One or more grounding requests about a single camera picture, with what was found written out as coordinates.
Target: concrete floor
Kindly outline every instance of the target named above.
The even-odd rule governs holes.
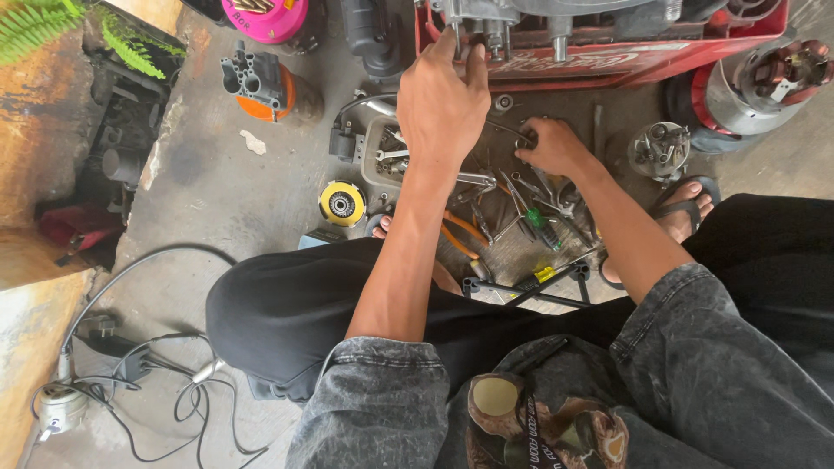
[[[393,8],[408,15],[410,4],[403,0]],[[300,235],[317,227],[334,230],[322,220],[316,207],[320,190],[333,179],[354,181],[367,189],[370,200],[378,200],[381,191],[364,183],[357,166],[340,164],[326,154],[330,121],[337,108],[351,100],[353,90],[363,85],[365,79],[361,63],[348,53],[344,44],[338,3],[330,2],[330,12],[329,38],[323,47],[307,58],[284,60],[294,73],[322,90],[327,103],[324,120],[308,133],[257,121],[239,109],[220,87],[218,61],[231,54],[234,41],[241,36],[229,29],[216,28],[195,14],[187,14],[181,31],[188,36],[189,59],[168,106],[162,136],[145,170],[143,189],[137,193],[130,226],[119,244],[115,270],[150,250],[180,242],[212,245],[238,260],[294,250]],[[834,4],[796,0],[792,19],[802,38],[834,43],[834,30],[826,27],[834,22]],[[413,22],[406,16],[404,24]],[[251,41],[247,47],[254,51],[268,49]],[[413,49],[408,44],[405,48]],[[514,119],[542,114],[566,118],[588,144],[593,103],[605,105],[609,135],[633,131],[660,117],[656,86],[617,92],[520,94],[515,98],[516,107],[502,121],[511,123]],[[750,192],[834,199],[831,182],[834,139],[827,137],[830,122],[834,122],[834,91],[828,89],[763,142],[735,154],[693,157],[690,172],[718,178],[725,196]],[[248,150],[245,139],[239,135],[241,130],[265,142],[266,153],[257,155]],[[489,148],[494,166],[513,168],[515,162],[510,158],[513,140],[506,134],[487,130],[475,154],[483,161]],[[625,172],[623,186],[639,202],[649,204],[659,193],[656,183]],[[363,232],[357,228],[344,233],[357,237]],[[498,274],[499,282],[511,283],[537,265],[556,265],[583,251],[578,242],[568,242],[554,256],[538,245],[525,243],[522,235],[512,229],[485,253],[485,260]],[[438,252],[454,275],[460,277],[466,273],[466,259],[442,238]],[[176,330],[204,330],[205,296],[227,268],[199,253],[166,255],[125,277],[107,293],[99,308],[120,315],[124,319],[121,333],[137,341]],[[589,288],[594,302],[620,295],[601,284],[596,275]],[[552,292],[578,298],[575,287],[570,284],[558,285]],[[529,307],[560,312],[559,308],[537,302],[529,303]],[[205,345],[199,343],[159,345],[154,349],[192,368],[199,368],[210,359]],[[272,444],[270,451],[250,467],[282,466],[300,409],[285,401],[254,401],[239,371],[220,371],[219,376],[227,377],[240,389],[237,400],[240,441],[247,448]],[[115,398],[117,412],[133,430],[140,455],[156,457],[196,434],[199,427],[196,421],[173,423],[175,393],[184,385],[181,377],[157,371],[140,384],[142,391],[121,391]],[[248,460],[234,450],[231,441],[230,399],[225,389],[217,389],[212,396],[211,418],[202,450],[206,466],[237,467]],[[153,466],[191,467],[194,451],[195,447],[190,446]],[[28,466],[129,468],[143,465],[130,456],[127,438],[116,422],[106,412],[91,406],[80,429],[54,436],[35,447]]]

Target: gear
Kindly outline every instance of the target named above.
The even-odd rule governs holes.
[[[350,194],[339,191],[330,196],[330,211],[339,218],[348,218],[356,210],[356,202]]]

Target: left hand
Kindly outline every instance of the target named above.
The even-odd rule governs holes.
[[[457,175],[490,110],[485,49],[475,45],[459,78],[452,60],[455,34],[446,28],[399,81],[397,120],[408,144],[409,174]]]

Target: red crate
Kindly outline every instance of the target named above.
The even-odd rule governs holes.
[[[417,8],[417,54],[440,31],[429,2]],[[676,23],[651,41],[614,43],[613,28],[575,28],[570,61],[554,63],[546,30],[513,32],[512,59],[489,63],[490,91],[540,91],[635,87],[753,48],[780,37],[787,27],[788,0],[764,19],[734,23],[719,11],[708,23]]]

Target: sandal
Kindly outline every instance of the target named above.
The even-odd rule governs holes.
[[[698,195],[689,200],[663,205],[663,203],[666,202],[682,185],[689,184],[692,181],[701,183],[701,192],[699,192]],[[701,209],[698,208],[698,204],[695,202],[695,200],[698,197],[701,197],[702,194],[708,194],[712,197],[711,203],[714,206],[717,206],[721,202],[721,190],[718,188],[718,183],[713,178],[704,175],[683,178],[674,183],[671,187],[669,187],[669,189],[665,190],[660,197],[657,198],[654,205],[652,205],[652,208],[649,209],[649,215],[651,215],[652,219],[661,219],[673,212],[685,210],[689,214],[689,219],[692,223],[692,234],[694,235],[695,232],[701,227],[701,222],[703,221],[701,219]],[[603,258],[602,262],[600,262],[600,278],[614,290],[625,290],[626,288],[622,283],[612,282],[602,274],[602,265],[607,259],[608,255],[606,253],[606,256]]]

